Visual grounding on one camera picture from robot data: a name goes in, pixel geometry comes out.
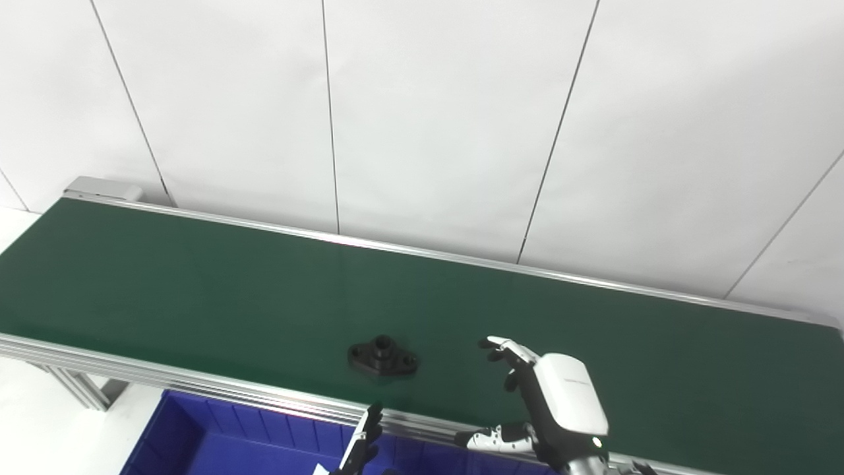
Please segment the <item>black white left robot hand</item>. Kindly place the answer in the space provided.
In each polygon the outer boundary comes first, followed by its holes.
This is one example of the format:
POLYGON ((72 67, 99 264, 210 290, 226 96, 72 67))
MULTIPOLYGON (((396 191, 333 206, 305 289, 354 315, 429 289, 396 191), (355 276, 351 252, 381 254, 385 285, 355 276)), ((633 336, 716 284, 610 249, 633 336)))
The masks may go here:
POLYGON ((363 413, 344 451, 337 469, 326 474, 361 474, 377 455, 377 440, 382 436, 383 405, 376 402, 363 413))

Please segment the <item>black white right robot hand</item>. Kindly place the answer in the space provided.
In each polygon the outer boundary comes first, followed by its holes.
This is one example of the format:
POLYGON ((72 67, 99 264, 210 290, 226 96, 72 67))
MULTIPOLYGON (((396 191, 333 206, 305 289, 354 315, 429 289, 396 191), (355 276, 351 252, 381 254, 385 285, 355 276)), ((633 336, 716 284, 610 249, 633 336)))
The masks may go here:
POLYGON ((609 452, 602 442, 609 423, 582 361, 564 354, 539 355, 499 336, 486 336, 479 347, 490 351, 489 361, 510 365, 504 390, 519 391, 529 418, 460 431, 455 445, 498 454, 531 452, 560 474, 609 472, 609 452))

